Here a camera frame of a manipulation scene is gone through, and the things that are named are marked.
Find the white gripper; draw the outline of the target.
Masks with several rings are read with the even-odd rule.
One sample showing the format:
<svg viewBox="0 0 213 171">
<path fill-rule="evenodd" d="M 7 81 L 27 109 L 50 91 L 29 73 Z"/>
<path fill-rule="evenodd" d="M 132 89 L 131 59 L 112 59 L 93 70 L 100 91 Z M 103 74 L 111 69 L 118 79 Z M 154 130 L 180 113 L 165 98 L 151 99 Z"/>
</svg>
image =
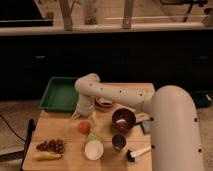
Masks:
<svg viewBox="0 0 213 171">
<path fill-rule="evenodd" d="M 97 125 L 97 115 L 94 110 L 94 98 L 86 95 L 79 95 L 78 103 L 77 103 L 77 111 L 75 111 L 71 115 L 71 121 L 77 119 L 78 117 L 84 116 L 89 117 L 94 125 Z"/>
</svg>

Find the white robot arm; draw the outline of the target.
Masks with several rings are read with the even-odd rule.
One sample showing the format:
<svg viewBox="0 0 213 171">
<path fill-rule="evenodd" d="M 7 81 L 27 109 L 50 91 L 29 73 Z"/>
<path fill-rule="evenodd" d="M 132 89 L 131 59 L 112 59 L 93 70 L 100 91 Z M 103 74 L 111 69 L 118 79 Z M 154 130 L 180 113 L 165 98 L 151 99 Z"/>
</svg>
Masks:
<svg viewBox="0 0 213 171">
<path fill-rule="evenodd" d="M 152 171 L 205 171 L 196 107 L 183 88 L 118 87 L 90 73 L 75 81 L 75 89 L 79 93 L 75 112 L 82 116 L 92 114 L 96 96 L 150 116 Z"/>
</svg>

